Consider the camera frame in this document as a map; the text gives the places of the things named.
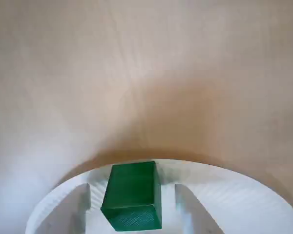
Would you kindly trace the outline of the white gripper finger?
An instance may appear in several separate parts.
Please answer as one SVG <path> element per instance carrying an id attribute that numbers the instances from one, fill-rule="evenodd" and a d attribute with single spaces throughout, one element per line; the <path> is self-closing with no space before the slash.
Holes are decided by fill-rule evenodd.
<path id="1" fill-rule="evenodd" d="M 91 207 L 89 184 L 77 186 L 38 227 L 39 234 L 84 234 L 86 213 Z"/>
<path id="2" fill-rule="evenodd" d="M 223 234 L 195 194 L 185 185 L 175 184 L 175 206 L 184 234 Z"/>

